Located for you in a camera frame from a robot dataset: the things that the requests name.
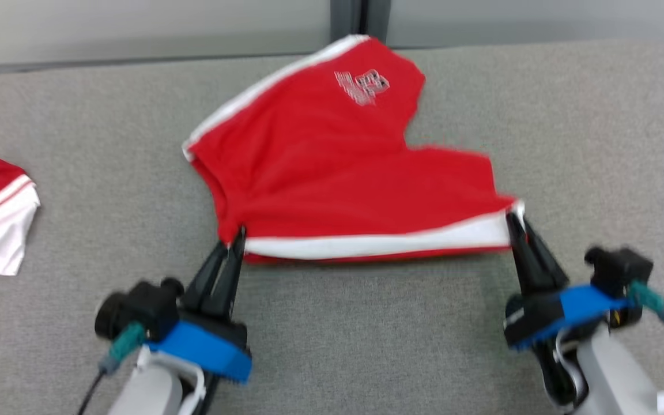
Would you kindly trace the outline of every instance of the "gray carpet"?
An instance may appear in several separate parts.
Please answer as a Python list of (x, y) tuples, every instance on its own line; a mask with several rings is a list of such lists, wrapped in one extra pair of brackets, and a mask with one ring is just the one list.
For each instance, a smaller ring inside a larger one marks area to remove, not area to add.
[[(664, 45), (624, 42), (407, 51), (427, 74), (411, 145), (487, 152), (496, 184), (574, 281), (588, 245), (629, 243), (664, 291)], [(0, 157), (42, 209), (19, 276), (0, 277), (0, 414), (74, 413), (107, 349), (108, 292), (189, 281), (216, 241), (211, 195), (181, 142), (293, 58), (0, 76)], [(518, 289), (509, 254), (380, 265), (245, 266), (248, 386), (212, 413), (553, 413), (537, 363), (501, 336)], [(664, 388), (664, 326), (620, 334)], [(100, 386), (105, 413), (128, 370)]]

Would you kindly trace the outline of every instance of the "white panel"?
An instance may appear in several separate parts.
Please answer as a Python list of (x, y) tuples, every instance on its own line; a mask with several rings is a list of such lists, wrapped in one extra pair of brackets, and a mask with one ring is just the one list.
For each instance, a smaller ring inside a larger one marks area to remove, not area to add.
[(0, 65), (300, 53), (329, 0), (0, 0)]
[(664, 0), (392, 0), (396, 47), (664, 40)]

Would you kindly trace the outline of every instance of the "logo on red fabric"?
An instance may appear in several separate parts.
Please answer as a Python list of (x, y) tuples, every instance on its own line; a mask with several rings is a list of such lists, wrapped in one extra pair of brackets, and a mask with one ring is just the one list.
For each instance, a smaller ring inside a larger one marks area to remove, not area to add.
[(376, 103), (376, 95), (390, 86), (388, 79), (381, 76), (376, 69), (353, 78), (350, 73), (334, 73), (338, 84), (350, 95), (358, 105)]

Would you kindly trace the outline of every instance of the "red shorts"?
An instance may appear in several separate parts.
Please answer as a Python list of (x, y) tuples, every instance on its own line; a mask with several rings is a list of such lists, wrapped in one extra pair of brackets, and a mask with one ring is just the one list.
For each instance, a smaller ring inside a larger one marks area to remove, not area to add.
[(222, 105), (185, 142), (219, 237), (251, 258), (420, 257), (509, 247), (478, 153), (409, 149), (424, 75), (370, 37), (339, 40)]

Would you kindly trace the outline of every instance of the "gray textured fabric surface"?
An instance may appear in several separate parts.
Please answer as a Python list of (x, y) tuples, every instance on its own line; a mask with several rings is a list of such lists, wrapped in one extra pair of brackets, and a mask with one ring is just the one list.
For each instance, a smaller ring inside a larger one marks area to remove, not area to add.
[[(593, 242), (656, 260), (664, 291), (664, 45), (407, 51), (427, 74), (411, 145), (487, 152), (497, 186), (574, 281)], [(216, 241), (211, 195), (180, 144), (211, 111), (293, 61), (255, 58), (0, 76), (0, 157), (42, 208), (20, 275), (0, 277), (0, 413), (73, 413), (107, 345), (114, 289), (189, 281)], [(509, 254), (377, 265), (245, 266), (248, 386), (212, 413), (553, 413), (537, 363), (501, 337)], [(664, 327), (620, 334), (664, 388)], [(128, 370), (100, 386), (105, 413)]]

